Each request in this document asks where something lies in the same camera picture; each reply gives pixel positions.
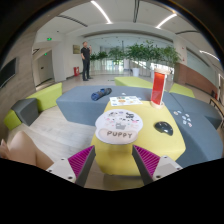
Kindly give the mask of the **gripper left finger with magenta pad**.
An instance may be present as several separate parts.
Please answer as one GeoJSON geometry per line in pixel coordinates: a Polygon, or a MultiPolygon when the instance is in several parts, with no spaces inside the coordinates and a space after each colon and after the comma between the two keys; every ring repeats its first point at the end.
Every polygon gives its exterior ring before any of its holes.
{"type": "Polygon", "coordinates": [[[84,187],[95,156],[95,146],[90,146],[70,158],[61,158],[51,165],[47,171],[84,187]]]}

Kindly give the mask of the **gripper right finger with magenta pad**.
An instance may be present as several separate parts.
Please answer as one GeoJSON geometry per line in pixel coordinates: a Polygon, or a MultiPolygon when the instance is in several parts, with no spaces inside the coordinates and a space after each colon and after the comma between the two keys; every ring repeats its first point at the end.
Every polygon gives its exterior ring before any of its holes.
{"type": "Polygon", "coordinates": [[[145,185],[182,169],[182,167],[170,157],[166,155],[158,156],[137,145],[132,146],[132,156],[145,185]]]}

